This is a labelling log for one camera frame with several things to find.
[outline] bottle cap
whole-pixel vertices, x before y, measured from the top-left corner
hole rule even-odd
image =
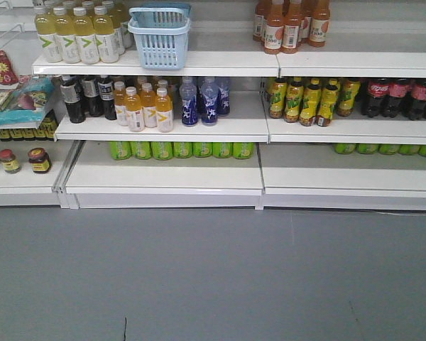
[[[84,7],[74,7],[75,16],[84,16],[87,14],[87,9]]]
[[[158,96],[163,97],[163,96],[166,96],[166,95],[168,94],[168,90],[167,90],[165,87],[159,87],[159,88],[156,90],[156,94],[157,94]]]
[[[127,87],[126,88],[126,94],[128,96],[134,96],[135,94],[137,94],[137,90],[135,87]]]
[[[143,83],[142,84],[142,90],[151,91],[152,89],[153,89],[153,87],[151,86],[151,83]]]
[[[114,83],[115,90],[123,90],[125,88],[125,83],[121,80]]]
[[[66,8],[65,7],[54,7],[54,14],[56,16],[64,16],[66,14]]]
[[[96,6],[96,7],[94,8],[94,13],[95,13],[97,16],[103,16],[104,14],[107,14],[107,8],[106,8],[106,7],[104,7],[104,6]]]

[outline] red snack package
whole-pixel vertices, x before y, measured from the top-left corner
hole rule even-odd
[[[5,51],[0,50],[0,84],[12,85],[18,82],[18,78],[13,71],[11,61]]]

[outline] jar lid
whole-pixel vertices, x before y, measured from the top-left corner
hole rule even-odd
[[[7,159],[13,156],[13,151],[11,149],[4,149],[0,151],[0,158]]]
[[[45,155],[44,148],[33,148],[27,153],[28,157],[32,160],[38,160]]]

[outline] sauce jar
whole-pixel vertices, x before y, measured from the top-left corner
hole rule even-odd
[[[34,173],[44,174],[52,167],[49,155],[45,152],[44,148],[33,148],[27,155],[28,162],[31,164]]]
[[[21,165],[11,149],[0,151],[0,162],[7,173],[14,174],[21,170]]]

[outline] gray floor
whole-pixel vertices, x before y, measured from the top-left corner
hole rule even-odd
[[[0,208],[0,341],[426,340],[426,215]]]

